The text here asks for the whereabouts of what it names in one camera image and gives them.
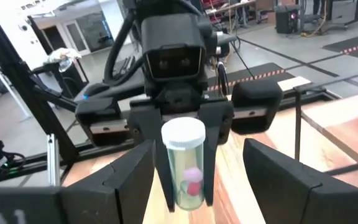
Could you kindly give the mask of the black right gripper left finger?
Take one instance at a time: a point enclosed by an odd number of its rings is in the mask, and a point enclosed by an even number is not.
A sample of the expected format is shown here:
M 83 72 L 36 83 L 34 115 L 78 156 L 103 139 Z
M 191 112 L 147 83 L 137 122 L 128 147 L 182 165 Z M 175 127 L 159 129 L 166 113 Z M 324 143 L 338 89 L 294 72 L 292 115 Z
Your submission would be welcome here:
M 154 179 L 146 140 L 62 191 L 69 224 L 142 224 Z

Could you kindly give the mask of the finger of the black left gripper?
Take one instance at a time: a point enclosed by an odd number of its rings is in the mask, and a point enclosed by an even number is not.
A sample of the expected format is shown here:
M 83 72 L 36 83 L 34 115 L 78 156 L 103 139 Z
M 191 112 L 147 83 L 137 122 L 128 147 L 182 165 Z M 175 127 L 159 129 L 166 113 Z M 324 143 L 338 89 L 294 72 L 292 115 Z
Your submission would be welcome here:
M 155 148 L 153 149 L 155 168 L 158 172 L 167 208 L 169 212 L 174 212 L 173 183 L 167 148 L 162 142 L 161 127 L 163 120 L 160 110 L 153 106 L 132 107 L 127 124 L 137 144 L 140 144 L 143 140 L 155 141 Z
M 207 206 L 212 206 L 214 200 L 216 149 L 219 144 L 226 143 L 233 117 L 234 109 L 230 101 L 205 103 L 198 111 L 198 118 L 206 128 L 206 140 L 203 143 L 203 192 Z

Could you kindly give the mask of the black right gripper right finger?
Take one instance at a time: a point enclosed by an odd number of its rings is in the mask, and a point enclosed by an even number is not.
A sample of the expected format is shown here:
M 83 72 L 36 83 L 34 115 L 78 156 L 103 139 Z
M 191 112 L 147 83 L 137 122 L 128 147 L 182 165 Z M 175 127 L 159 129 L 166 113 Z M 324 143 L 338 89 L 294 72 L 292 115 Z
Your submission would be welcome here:
M 255 139 L 243 150 L 247 177 L 266 224 L 358 224 L 358 188 Z

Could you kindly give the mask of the green medicine bottle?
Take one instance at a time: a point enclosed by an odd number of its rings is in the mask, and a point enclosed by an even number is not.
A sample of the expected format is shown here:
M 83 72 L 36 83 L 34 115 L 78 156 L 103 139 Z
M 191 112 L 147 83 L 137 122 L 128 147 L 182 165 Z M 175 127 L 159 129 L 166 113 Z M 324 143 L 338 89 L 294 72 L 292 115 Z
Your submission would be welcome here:
M 161 135 L 167 148 L 175 203 L 183 210 L 196 210 L 204 202 L 205 125 L 197 118 L 174 118 L 162 126 Z

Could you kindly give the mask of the wooden shelf with black legs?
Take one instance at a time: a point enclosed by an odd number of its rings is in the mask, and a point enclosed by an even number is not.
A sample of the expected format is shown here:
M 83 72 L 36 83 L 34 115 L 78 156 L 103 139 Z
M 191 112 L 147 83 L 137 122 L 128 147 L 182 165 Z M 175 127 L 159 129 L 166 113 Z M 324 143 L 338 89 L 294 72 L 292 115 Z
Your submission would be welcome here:
M 358 75 L 294 87 L 296 160 L 300 159 L 301 121 L 305 120 L 312 128 L 358 163 L 358 95 L 330 101 L 305 111 L 301 108 L 302 93 L 308 91 L 320 93 L 322 86 L 352 80 L 356 77 Z

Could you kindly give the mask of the black cart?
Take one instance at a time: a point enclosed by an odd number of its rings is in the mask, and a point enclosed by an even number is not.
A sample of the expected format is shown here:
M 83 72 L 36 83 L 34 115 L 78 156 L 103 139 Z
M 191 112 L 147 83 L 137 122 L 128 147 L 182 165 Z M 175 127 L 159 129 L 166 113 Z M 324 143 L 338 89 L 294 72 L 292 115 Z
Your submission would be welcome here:
M 34 68 L 32 73 L 38 82 L 42 82 L 43 88 L 70 99 L 75 99 L 89 83 L 78 59 L 46 63 Z

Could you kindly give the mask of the white crumpled cloth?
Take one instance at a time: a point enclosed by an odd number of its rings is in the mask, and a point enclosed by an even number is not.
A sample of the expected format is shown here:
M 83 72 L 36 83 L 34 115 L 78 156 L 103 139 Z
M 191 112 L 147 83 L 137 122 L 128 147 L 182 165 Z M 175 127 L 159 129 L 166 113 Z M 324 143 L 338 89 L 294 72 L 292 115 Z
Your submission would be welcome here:
M 81 54 L 73 48 L 59 48 L 50 53 L 44 60 L 44 64 L 60 62 L 66 59 L 82 58 Z

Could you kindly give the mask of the black computer case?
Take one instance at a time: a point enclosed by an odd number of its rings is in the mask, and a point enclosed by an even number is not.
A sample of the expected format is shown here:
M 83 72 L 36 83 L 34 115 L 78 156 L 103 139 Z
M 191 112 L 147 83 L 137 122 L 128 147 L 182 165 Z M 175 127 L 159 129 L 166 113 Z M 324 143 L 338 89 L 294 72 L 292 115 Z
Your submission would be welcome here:
M 298 32 L 298 15 L 301 6 L 275 6 L 275 28 L 278 34 L 294 34 Z

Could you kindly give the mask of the white table leg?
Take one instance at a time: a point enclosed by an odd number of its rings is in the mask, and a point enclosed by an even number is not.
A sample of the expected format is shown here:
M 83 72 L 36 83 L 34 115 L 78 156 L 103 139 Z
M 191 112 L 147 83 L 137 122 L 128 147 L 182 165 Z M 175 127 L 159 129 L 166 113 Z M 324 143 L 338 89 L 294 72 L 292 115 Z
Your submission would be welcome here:
M 27 110 L 24 108 L 24 105 L 20 102 L 17 95 L 13 92 L 11 86 L 8 84 L 6 79 L 3 77 L 2 73 L 0 72 L 0 80 L 2 81 L 2 84 L 7 88 L 10 95 L 13 97 L 14 101 L 18 105 L 18 107 L 21 109 L 23 113 L 23 118 L 21 119 L 21 122 L 26 121 L 28 119 L 31 119 L 31 115 L 27 112 Z

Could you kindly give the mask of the silver aluminium bracket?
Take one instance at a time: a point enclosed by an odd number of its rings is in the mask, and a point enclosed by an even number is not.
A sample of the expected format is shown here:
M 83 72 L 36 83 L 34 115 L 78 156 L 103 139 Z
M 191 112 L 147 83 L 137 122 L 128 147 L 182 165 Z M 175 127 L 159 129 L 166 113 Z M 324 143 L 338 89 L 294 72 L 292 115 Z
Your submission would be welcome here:
M 60 153 L 54 134 L 47 136 L 47 174 L 50 186 L 60 186 Z

